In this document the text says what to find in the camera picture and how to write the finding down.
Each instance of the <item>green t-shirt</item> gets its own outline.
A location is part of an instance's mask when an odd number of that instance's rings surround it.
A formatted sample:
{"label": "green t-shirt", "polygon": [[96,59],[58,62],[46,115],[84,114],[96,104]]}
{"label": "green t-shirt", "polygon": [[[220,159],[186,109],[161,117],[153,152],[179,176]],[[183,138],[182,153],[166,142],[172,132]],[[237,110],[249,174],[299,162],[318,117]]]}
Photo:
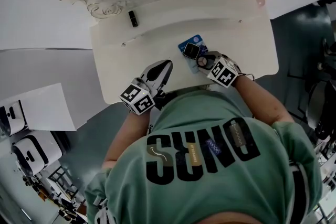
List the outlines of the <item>green t-shirt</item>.
{"label": "green t-shirt", "polygon": [[285,223],[293,194],[289,161],[302,164],[311,210],[322,182],[314,150],[296,123],[244,118],[223,94],[197,91],[170,102],[151,134],[129,146],[86,189],[89,223],[107,199],[116,224],[192,224],[219,212]]}

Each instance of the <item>cable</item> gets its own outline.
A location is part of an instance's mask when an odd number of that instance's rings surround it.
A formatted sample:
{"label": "cable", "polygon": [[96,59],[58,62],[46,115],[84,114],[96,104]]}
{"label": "cable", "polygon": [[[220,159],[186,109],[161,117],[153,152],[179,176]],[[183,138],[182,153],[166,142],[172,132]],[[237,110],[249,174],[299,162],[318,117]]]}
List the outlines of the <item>cable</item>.
{"label": "cable", "polygon": [[240,74],[238,74],[238,76],[252,76],[252,80],[253,80],[253,81],[256,81],[256,79],[255,79],[255,77],[254,77],[253,74],[240,73]]}

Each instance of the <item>gray floor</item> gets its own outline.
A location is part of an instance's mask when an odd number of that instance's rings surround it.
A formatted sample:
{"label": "gray floor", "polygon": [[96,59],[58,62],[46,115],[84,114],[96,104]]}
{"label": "gray floor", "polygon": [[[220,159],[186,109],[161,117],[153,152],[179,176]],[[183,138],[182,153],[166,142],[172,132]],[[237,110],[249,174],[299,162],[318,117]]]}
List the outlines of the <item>gray floor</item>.
{"label": "gray floor", "polygon": [[[311,79],[323,76],[317,70],[321,59],[322,38],[334,42],[330,18],[326,8],[307,6],[272,21],[279,72],[265,76],[257,82],[274,94],[286,108],[298,115],[298,105],[305,109],[308,94],[305,81],[288,78],[287,74],[309,76]],[[80,190],[91,181],[100,169],[105,153],[128,111],[123,104],[114,104],[100,112],[76,132],[68,132],[72,150],[60,162],[68,168],[74,183]],[[313,132],[298,121],[311,135]]]}

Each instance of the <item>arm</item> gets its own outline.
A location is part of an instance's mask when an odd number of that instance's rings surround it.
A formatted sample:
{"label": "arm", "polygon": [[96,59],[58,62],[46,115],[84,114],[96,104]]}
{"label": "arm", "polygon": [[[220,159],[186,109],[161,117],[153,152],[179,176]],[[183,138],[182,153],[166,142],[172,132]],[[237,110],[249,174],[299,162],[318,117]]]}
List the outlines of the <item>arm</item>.
{"label": "arm", "polygon": [[113,168],[120,155],[138,139],[146,135],[150,111],[140,116],[130,112],[115,136],[109,150],[106,153],[102,168]]}
{"label": "arm", "polygon": [[294,122],[284,105],[263,87],[246,76],[239,76],[234,86],[256,119],[272,125],[275,122]]}

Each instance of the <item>person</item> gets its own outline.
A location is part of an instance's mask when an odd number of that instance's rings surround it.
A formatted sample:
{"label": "person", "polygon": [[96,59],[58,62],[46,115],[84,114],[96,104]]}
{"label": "person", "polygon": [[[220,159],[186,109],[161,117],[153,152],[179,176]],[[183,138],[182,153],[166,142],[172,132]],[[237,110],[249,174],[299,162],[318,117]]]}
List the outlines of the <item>person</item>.
{"label": "person", "polygon": [[116,224],[287,223],[290,163],[306,172],[311,211],[322,181],[303,128],[247,76],[234,87],[255,118],[226,95],[202,90],[169,102],[149,135],[150,112],[130,112],[86,188],[89,223],[102,208]]}

